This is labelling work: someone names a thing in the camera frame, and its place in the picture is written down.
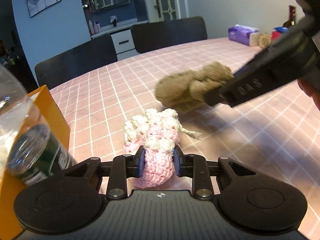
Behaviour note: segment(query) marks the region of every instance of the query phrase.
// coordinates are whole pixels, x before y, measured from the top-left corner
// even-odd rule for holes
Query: tissue pack
[[[237,41],[248,46],[259,45],[259,29],[244,25],[235,25],[228,29],[228,37],[232,41]]]

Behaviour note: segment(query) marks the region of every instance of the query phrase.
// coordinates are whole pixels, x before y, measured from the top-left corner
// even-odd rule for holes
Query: crocheted flower
[[[145,115],[135,115],[124,123],[124,152],[135,154],[140,145],[145,149],[143,174],[133,179],[140,188],[154,187],[166,182],[174,173],[173,149],[179,143],[179,131],[200,138],[200,134],[183,129],[178,113],[173,109],[158,112],[145,110]]]

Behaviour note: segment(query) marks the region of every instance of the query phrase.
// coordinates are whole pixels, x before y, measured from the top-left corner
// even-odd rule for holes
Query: table
[[[159,78],[213,61],[235,71],[259,50],[226,38],[198,41],[127,58],[59,85],[51,94],[71,128],[70,153],[77,161],[111,161],[122,154],[125,120],[146,108],[163,109],[153,95]],[[196,141],[181,134],[185,154],[212,161],[230,156],[299,188],[309,203],[300,231],[319,240],[320,112],[296,82],[234,109],[203,106],[179,119],[205,137]],[[214,179],[213,184],[218,192]],[[183,188],[191,188],[190,179],[174,177],[158,187]]]

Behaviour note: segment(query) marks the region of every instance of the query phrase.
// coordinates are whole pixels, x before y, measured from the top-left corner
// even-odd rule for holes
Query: white drawer
[[[118,61],[120,60],[123,60],[125,58],[129,58],[129,57],[133,57],[133,56],[136,56],[136,55],[139,55],[140,53],[137,52],[135,49],[132,49],[132,50],[129,50],[129,51],[126,51],[126,52],[122,52],[120,54],[117,55],[118,57]]]
[[[131,30],[113,33],[111,34],[111,38],[117,54],[134,49]]]

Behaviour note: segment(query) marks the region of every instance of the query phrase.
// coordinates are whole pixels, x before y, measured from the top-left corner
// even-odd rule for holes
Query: black chair
[[[118,61],[110,34],[105,34],[55,57],[40,62],[35,67],[39,86],[52,89],[77,76]]]
[[[133,25],[131,34],[139,53],[208,38],[204,19],[200,16]]]

